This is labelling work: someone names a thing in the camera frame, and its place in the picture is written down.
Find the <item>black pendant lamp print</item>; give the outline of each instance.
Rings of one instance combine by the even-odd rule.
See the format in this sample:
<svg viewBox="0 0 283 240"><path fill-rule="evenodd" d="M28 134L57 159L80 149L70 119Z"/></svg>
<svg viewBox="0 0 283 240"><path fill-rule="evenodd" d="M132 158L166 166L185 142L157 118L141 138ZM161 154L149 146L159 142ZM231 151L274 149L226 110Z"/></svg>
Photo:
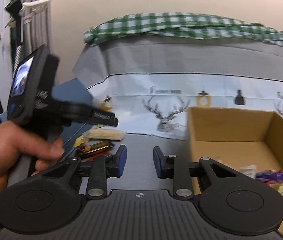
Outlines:
<svg viewBox="0 0 283 240"><path fill-rule="evenodd" d="M235 97L234 104L239 106L245 105L245 99L242 96L240 89L237 90L237 96Z"/></svg>

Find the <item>fingernail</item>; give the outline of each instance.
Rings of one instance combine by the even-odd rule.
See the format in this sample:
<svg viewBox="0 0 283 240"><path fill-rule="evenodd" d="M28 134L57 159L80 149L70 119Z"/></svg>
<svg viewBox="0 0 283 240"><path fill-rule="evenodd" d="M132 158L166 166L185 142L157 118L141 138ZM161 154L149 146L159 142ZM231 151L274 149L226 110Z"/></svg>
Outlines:
<svg viewBox="0 0 283 240"><path fill-rule="evenodd" d="M64 153L64 149L63 148L59 148L59 147L52 147L51 148L51 153L52 155L56 156L56 157L61 157Z"/></svg>

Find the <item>human hand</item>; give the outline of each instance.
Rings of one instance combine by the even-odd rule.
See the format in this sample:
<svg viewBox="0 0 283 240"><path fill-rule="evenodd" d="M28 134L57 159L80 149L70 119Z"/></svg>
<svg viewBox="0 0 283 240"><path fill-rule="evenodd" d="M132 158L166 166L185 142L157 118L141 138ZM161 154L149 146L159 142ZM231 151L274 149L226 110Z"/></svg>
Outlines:
<svg viewBox="0 0 283 240"><path fill-rule="evenodd" d="M11 121L0 124L0 191L7 186L8 170L18 160L20 153L38 158L34 174L54 165L64 150L59 138L50 145L38 135L27 132Z"/></svg>

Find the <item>circular disc cover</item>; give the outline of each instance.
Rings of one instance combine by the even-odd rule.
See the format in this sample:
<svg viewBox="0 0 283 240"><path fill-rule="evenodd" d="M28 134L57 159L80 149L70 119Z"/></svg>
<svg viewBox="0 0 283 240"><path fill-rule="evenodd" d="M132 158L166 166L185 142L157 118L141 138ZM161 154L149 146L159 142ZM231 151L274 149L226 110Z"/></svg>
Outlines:
<svg viewBox="0 0 283 240"><path fill-rule="evenodd" d="M0 224L14 232L38 234L62 227L80 211L78 193L67 185L34 181L0 193Z"/></svg>
<svg viewBox="0 0 283 240"><path fill-rule="evenodd" d="M239 235L275 230L283 220L283 197L251 179L219 178L201 194L199 208L217 228Z"/></svg>

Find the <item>ribbed black surface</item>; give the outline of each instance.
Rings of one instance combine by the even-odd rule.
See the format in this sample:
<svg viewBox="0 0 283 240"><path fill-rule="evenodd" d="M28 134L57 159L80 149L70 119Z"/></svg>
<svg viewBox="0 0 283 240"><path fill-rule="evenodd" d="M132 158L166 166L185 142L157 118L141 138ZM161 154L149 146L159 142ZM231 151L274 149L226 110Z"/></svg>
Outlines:
<svg viewBox="0 0 283 240"><path fill-rule="evenodd" d="M233 240L283 239L271 232L262 236L235 236L202 219L189 201L172 198L166 190L114 190L103 200L90 201L80 216L57 231L19 235L6 229L0 240Z"/></svg>

